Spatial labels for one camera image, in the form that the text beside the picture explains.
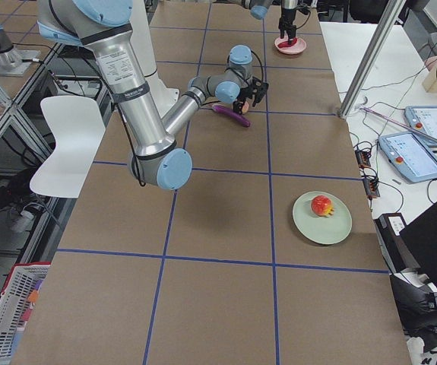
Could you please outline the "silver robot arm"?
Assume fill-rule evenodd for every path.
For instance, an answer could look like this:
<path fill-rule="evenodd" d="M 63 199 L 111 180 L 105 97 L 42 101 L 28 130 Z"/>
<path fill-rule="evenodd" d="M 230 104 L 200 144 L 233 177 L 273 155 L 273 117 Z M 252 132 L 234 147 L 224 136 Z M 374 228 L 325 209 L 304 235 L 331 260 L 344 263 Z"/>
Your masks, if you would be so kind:
<path fill-rule="evenodd" d="M 232 0 L 231 3 L 249 10 L 251 16 L 253 16 L 255 19 L 262 20 L 267 15 L 273 1 Z M 278 29 L 280 31 L 280 38 L 285 40 L 286 46 L 292 46 L 297 42 L 297 26 L 294 24 L 294 21 L 296 19 L 298 4 L 299 2 L 294 0 L 280 1 L 280 19 L 278 22 Z"/>
<path fill-rule="evenodd" d="M 196 77 L 170 110 L 160 115 L 138 56 L 131 45 L 131 1 L 39 1 L 38 27 L 48 40 L 89 49 L 136 146 L 128 167 L 141 185 L 176 190 L 192 173 L 190 154 L 175 135 L 207 99 L 260 103 L 268 84 L 253 75 L 255 53 L 245 45 L 230 50 L 225 72 Z"/>

